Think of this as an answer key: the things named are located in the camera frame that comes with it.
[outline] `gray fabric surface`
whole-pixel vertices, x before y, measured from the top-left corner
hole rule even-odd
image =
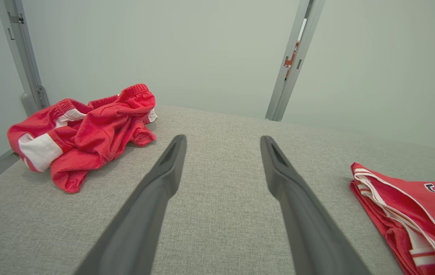
[[[186,134],[154,274],[294,273],[278,202],[265,183],[259,138],[273,136],[373,274],[401,270],[349,189],[350,164],[435,181],[435,149],[280,122],[160,106],[157,140],[125,153],[66,194],[49,172],[17,162],[0,176],[0,274],[72,273],[167,144]]]

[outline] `metal hinge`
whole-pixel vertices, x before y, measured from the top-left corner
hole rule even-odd
[[[12,16],[10,14],[10,12],[7,12],[7,14],[9,14],[9,20],[10,20],[11,23],[24,24],[24,18],[19,17],[19,16]]]

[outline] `red clothing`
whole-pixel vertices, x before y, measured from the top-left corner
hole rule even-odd
[[[76,193],[89,170],[118,158],[128,142],[145,146],[155,140],[145,126],[156,118],[154,107],[144,84],[88,105],[64,99],[13,125],[8,139],[29,169],[43,172],[51,165],[53,182]]]
[[[350,189],[393,250],[405,274],[435,274],[435,183],[404,181],[358,163]]]

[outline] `metal frame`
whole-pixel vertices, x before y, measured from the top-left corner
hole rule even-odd
[[[281,121],[284,116],[285,108],[289,103],[294,85],[296,85],[297,82],[298,74],[304,64],[305,56],[308,53],[309,45],[311,44],[325,1],[326,0],[310,0],[308,2],[301,0],[301,2],[299,2],[296,19],[294,19],[294,24],[289,36],[289,42],[287,43],[284,58],[280,65],[279,75],[277,76],[277,82],[275,83],[267,114],[265,115],[265,118],[268,120]],[[288,68],[284,66],[285,60],[287,57],[292,57],[292,52],[294,51],[304,18],[308,21],[304,27],[301,42],[297,48],[296,57],[294,58],[294,62],[290,68],[289,77],[285,80],[288,70]]]
[[[27,116],[50,105],[34,58],[21,0],[0,0],[0,17],[24,94],[21,101]]]

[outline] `folded red jersey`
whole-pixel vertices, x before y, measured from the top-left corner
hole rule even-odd
[[[350,189],[409,275],[435,274],[435,183],[351,166]]]
[[[8,139],[29,169],[43,172],[51,165],[53,182],[76,193],[89,170],[118,158],[128,142],[155,140],[145,126],[156,119],[154,107],[144,84],[88,105],[64,99],[10,127]]]

